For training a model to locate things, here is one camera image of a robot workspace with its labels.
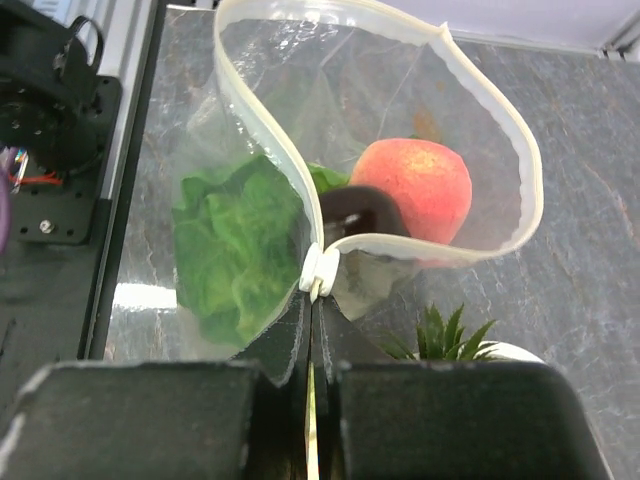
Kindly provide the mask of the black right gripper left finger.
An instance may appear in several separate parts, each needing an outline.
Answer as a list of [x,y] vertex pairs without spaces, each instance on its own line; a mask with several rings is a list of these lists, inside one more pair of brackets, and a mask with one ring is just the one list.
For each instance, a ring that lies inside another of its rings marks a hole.
[[228,360],[50,364],[1,438],[5,479],[303,479],[311,304]]

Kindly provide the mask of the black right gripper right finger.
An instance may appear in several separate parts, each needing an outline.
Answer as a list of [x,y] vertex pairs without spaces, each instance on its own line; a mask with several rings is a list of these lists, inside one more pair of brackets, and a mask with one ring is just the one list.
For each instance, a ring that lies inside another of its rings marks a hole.
[[609,479],[569,382],[542,362],[398,361],[332,298],[312,309],[323,479]]

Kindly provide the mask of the green toy lettuce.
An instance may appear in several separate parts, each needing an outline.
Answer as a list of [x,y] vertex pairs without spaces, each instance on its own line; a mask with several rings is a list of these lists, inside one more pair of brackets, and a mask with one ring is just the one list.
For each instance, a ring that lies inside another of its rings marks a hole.
[[172,218],[178,303],[206,340],[246,346],[299,281],[310,244],[302,199],[256,153],[185,176]]

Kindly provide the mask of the dark purple toy eggplant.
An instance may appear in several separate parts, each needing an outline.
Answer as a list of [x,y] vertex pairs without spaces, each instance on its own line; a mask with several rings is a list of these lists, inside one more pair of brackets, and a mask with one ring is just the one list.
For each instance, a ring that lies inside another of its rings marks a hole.
[[410,236],[396,202],[375,187],[339,187],[320,194],[319,201],[326,247],[359,234]]

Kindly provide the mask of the pink toy peach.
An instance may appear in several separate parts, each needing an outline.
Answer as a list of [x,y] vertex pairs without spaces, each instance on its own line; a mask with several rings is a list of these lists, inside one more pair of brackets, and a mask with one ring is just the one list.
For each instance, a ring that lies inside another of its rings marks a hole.
[[411,237],[443,245],[453,241],[472,204],[472,181],[463,158],[423,139],[373,142],[356,162],[350,183],[387,193]]

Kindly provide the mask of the clear dotted zip top bag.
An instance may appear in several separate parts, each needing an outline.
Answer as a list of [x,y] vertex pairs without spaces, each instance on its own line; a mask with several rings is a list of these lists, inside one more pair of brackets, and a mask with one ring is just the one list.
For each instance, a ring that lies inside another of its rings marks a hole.
[[377,1],[224,1],[174,152],[185,352],[246,347],[290,295],[376,312],[426,268],[518,249],[544,208],[520,113],[454,42]]

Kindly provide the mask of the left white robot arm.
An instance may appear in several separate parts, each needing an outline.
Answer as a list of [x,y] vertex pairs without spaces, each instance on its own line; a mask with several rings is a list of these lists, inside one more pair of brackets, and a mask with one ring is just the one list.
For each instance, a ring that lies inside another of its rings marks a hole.
[[84,15],[64,26],[20,1],[1,4],[1,141],[40,167],[77,175],[106,159],[122,96],[98,73],[105,41],[89,53]]

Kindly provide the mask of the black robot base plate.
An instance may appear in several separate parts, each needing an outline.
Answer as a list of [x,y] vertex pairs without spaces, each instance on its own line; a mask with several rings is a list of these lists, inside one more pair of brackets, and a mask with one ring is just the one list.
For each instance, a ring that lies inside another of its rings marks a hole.
[[152,85],[142,82],[119,194],[99,201],[89,243],[14,244],[1,259],[3,410],[40,367],[103,355]]

